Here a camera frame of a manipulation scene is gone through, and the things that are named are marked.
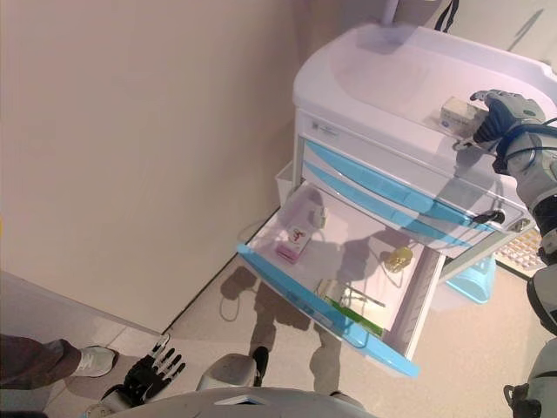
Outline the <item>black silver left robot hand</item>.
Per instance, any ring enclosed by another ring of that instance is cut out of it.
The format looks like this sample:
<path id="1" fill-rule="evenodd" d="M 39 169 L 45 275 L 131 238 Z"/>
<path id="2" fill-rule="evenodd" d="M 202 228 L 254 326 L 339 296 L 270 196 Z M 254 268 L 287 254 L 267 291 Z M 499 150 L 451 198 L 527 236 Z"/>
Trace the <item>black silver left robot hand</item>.
<path id="1" fill-rule="evenodd" d="M 132 408 L 160 394 L 184 371 L 182 355 L 175 348 L 168 347 L 170 339 L 169 334 L 163 334 L 125 376 L 124 393 Z"/>

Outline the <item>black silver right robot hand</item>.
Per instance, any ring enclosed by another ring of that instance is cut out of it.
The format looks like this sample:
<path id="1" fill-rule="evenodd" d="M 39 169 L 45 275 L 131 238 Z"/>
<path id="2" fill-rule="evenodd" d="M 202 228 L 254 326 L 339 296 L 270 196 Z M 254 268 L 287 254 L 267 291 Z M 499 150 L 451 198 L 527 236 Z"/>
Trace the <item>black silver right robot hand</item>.
<path id="1" fill-rule="evenodd" d="M 470 100 L 482 102 L 487 108 L 487 114 L 480 118 L 480 124 L 469 137 L 456 141 L 454 148 L 458 151 L 477 146 L 491 152 L 514 128 L 521 125 L 543 125 L 546 121 L 545 113 L 538 103 L 519 93 L 476 91 Z"/>

